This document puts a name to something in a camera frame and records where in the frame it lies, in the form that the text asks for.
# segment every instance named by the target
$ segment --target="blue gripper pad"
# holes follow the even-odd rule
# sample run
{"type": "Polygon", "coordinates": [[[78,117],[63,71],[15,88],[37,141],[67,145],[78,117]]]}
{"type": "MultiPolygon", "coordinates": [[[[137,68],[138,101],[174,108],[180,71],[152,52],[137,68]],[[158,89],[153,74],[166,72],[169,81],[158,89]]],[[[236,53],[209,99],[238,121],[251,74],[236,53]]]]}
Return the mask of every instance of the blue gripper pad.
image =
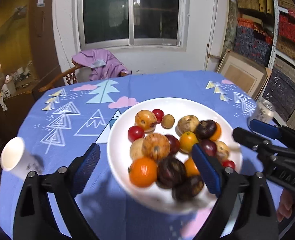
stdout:
{"type": "Polygon", "coordinates": [[[281,138],[281,132],[279,131],[278,127],[275,127],[273,125],[270,125],[265,122],[261,122],[259,120],[253,119],[250,124],[249,128],[253,132],[257,132],[259,134],[262,134],[266,137],[269,137],[273,140],[280,139],[281,138]]]}
{"type": "Polygon", "coordinates": [[[209,192],[211,194],[216,195],[218,198],[221,195],[221,177],[215,168],[212,166],[211,162],[209,161],[209,157],[206,153],[204,153],[198,144],[193,145],[192,147],[192,159],[197,166],[201,177],[207,186],[209,192]]]}
{"type": "Polygon", "coordinates": [[[94,168],[100,160],[100,157],[100,147],[95,143],[92,143],[86,153],[82,157],[79,157],[82,162],[73,177],[72,187],[70,190],[73,198],[83,192],[91,174],[94,171],[94,168]]]}

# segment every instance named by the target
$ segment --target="orange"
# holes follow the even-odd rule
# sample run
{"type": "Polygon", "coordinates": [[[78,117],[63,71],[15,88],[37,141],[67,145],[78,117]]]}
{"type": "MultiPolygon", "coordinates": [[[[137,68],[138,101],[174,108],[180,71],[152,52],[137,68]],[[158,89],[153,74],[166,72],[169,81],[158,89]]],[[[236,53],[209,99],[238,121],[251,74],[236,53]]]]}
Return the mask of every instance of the orange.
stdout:
{"type": "Polygon", "coordinates": [[[215,123],[216,123],[216,131],[215,131],[215,133],[210,137],[210,140],[211,140],[211,141],[216,141],[217,139],[219,139],[220,136],[221,136],[221,133],[222,133],[221,126],[220,126],[217,122],[215,122],[215,123]]]}
{"type": "Polygon", "coordinates": [[[180,137],[181,150],[186,154],[192,151],[192,147],[196,143],[198,143],[198,139],[192,132],[185,132],[180,137]]]}
{"type": "Polygon", "coordinates": [[[137,187],[149,187],[157,180],[157,164],[143,157],[132,162],[129,168],[129,180],[137,187]]]}
{"type": "Polygon", "coordinates": [[[184,166],[187,170],[188,177],[200,175],[200,172],[191,157],[185,161],[184,166]]]}

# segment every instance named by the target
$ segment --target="purple jacket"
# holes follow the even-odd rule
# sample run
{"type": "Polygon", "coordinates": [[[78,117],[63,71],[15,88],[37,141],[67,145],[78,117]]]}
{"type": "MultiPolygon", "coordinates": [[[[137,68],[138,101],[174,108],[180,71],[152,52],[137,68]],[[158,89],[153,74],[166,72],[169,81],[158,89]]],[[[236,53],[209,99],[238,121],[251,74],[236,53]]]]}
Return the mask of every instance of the purple jacket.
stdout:
{"type": "Polygon", "coordinates": [[[92,69],[89,76],[92,81],[117,77],[120,72],[131,74],[131,71],[106,49],[84,50],[72,58],[76,63],[92,69]]]}

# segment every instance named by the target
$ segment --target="metal shelving rack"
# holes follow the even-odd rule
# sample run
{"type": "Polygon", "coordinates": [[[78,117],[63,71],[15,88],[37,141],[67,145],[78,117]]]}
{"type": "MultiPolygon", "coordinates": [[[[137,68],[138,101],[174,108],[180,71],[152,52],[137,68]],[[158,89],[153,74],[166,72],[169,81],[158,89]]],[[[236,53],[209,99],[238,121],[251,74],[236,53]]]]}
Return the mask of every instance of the metal shelving rack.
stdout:
{"type": "MultiPolygon", "coordinates": [[[[289,62],[295,68],[295,60],[293,60],[292,58],[290,58],[288,55],[284,54],[283,52],[277,50],[277,48],[276,48],[277,41],[278,41],[278,34],[279,34],[280,12],[289,13],[289,11],[286,8],[280,7],[278,0],[273,0],[273,3],[274,3],[274,33],[273,33],[274,35],[273,35],[273,44],[272,44],[272,50],[271,50],[271,56],[270,56],[268,68],[270,70],[273,69],[276,55],[278,55],[279,57],[281,57],[284,60],[286,60],[287,62],[289,62]]],[[[267,84],[265,85],[264,89],[262,90],[262,93],[260,94],[259,98],[263,97],[266,86],[267,86],[267,84]]],[[[280,115],[278,113],[275,113],[274,118],[280,125],[287,126],[286,122],[280,117],[280,115]]]]}
{"type": "MultiPolygon", "coordinates": [[[[278,41],[278,34],[279,34],[279,19],[280,19],[280,11],[279,11],[279,3],[278,0],[273,0],[274,4],[274,32],[273,32],[273,43],[272,43],[272,50],[270,61],[268,64],[268,69],[272,70],[274,66],[275,57],[277,55],[277,41],[278,41]]],[[[264,91],[268,85],[268,82],[265,84],[262,93],[259,96],[259,99],[263,97],[264,91]]]]}

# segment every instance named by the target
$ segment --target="pink cloud print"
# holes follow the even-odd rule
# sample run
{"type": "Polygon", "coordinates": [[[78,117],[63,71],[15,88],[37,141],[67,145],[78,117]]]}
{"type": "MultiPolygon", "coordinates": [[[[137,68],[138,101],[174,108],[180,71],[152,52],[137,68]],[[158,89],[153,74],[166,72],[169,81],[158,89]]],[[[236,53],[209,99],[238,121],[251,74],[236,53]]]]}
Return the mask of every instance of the pink cloud print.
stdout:
{"type": "Polygon", "coordinates": [[[227,80],[227,79],[223,79],[223,80],[221,81],[221,83],[222,83],[222,84],[227,84],[227,85],[234,85],[234,83],[233,83],[232,81],[227,80]]]}
{"type": "Polygon", "coordinates": [[[203,226],[204,222],[207,220],[211,211],[212,208],[204,208],[202,210],[199,210],[195,219],[187,223],[181,229],[181,236],[183,238],[195,237],[200,228],[203,226]]]}
{"type": "Polygon", "coordinates": [[[109,108],[122,108],[128,106],[134,106],[138,104],[135,98],[120,97],[116,102],[112,102],[108,105],[109,108]]]}
{"type": "Polygon", "coordinates": [[[74,88],[73,91],[83,91],[83,90],[94,90],[97,88],[97,85],[83,85],[81,87],[74,88]]]}

